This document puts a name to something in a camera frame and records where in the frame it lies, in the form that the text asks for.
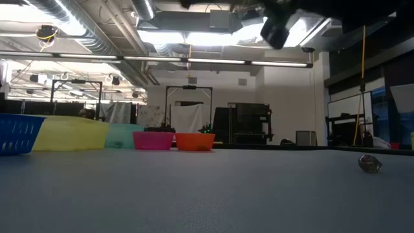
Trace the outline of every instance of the gray table surface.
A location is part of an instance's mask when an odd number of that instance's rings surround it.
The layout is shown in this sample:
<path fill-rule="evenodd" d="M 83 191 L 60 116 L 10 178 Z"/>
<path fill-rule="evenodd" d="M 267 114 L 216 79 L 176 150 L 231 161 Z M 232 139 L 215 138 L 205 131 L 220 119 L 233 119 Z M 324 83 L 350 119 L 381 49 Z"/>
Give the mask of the gray table surface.
<path fill-rule="evenodd" d="M 103 150 L 0 157 L 1 233 L 411 232 L 414 157 Z"/>

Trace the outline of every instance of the blue basket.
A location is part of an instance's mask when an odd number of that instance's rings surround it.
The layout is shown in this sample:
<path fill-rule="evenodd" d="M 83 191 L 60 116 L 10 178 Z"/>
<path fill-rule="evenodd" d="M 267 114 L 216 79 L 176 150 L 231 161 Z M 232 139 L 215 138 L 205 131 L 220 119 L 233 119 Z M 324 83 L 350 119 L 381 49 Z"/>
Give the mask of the blue basket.
<path fill-rule="evenodd" d="M 44 117 L 0 114 L 0 155 L 32 151 Z"/>

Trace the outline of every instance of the air vent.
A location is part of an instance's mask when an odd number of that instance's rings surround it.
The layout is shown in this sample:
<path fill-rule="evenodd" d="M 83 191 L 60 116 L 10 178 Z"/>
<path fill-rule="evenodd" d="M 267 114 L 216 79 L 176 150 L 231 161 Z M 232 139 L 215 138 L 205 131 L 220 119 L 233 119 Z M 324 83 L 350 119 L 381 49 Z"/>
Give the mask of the air vent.
<path fill-rule="evenodd" d="M 188 77 L 188 84 L 197 84 L 197 78 Z"/>
<path fill-rule="evenodd" d="M 247 79 L 246 78 L 239 78 L 239 85 L 247 85 Z"/>

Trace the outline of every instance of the whiteboard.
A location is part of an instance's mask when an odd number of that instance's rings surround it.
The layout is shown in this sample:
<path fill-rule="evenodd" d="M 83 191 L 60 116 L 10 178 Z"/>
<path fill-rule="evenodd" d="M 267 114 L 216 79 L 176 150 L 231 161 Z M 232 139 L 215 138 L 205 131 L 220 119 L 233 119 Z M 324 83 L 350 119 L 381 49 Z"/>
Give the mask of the whiteboard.
<path fill-rule="evenodd" d="M 371 104 L 371 92 L 364 94 L 364 102 L 365 102 L 365 119 L 367 120 L 367 123 L 373 122 L 373 111 L 372 111 L 372 104 Z M 340 117 L 341 113 L 349 113 L 350 115 L 356 115 L 358 114 L 358 104 L 360 101 L 360 95 L 352 96 L 349 98 L 344 98 L 342 100 L 334 101 L 328 103 L 328 117 Z M 361 99 L 361 108 L 360 108 L 360 114 L 363 114 L 364 111 L 362 109 L 362 99 Z M 345 123 L 345 121 L 341 122 L 335 122 L 335 124 Z M 370 131 L 372 135 L 374 135 L 374 129 L 373 125 L 367 125 L 367 131 Z"/>

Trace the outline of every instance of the pink basket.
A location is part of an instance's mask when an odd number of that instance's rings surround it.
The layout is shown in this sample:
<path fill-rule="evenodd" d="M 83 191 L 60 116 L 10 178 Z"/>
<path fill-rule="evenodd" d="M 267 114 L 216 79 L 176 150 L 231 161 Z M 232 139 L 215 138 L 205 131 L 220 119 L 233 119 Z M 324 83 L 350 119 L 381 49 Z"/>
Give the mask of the pink basket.
<path fill-rule="evenodd" d="M 173 145 L 174 133 L 132 132 L 136 150 L 169 150 Z"/>

